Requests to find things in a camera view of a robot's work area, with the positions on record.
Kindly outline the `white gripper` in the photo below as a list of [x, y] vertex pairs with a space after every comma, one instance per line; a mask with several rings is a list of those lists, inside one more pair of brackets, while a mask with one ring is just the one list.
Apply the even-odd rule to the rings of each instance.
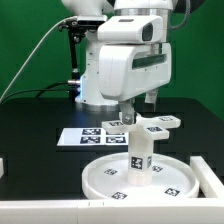
[[155, 104], [158, 87], [171, 78], [171, 46], [104, 45], [99, 53], [99, 90], [105, 99], [119, 102], [123, 124], [135, 123], [134, 100], [146, 93]]

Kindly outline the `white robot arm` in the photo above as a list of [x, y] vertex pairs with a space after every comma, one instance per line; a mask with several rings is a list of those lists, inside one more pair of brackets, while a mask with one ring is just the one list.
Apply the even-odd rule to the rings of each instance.
[[69, 29], [87, 39], [86, 71], [79, 102], [90, 107], [121, 109], [125, 124], [135, 122], [134, 98], [157, 98], [171, 78], [168, 33], [183, 25], [170, 23], [182, 13], [188, 19], [204, 0], [61, 0], [75, 16]]

